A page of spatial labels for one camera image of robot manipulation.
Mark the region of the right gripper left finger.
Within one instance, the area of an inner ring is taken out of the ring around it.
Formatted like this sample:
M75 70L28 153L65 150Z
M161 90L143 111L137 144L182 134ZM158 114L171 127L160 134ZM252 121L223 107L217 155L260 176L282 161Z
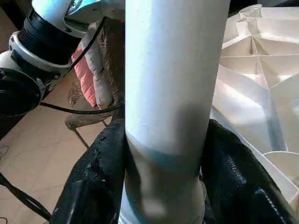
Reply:
M125 148L125 121L113 120L73 166L51 224L118 223Z

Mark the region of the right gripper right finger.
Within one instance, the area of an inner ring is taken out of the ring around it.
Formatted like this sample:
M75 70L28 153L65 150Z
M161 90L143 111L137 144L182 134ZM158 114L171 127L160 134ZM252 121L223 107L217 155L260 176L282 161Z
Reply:
M297 224L294 210L252 151L216 120L201 159L207 224Z

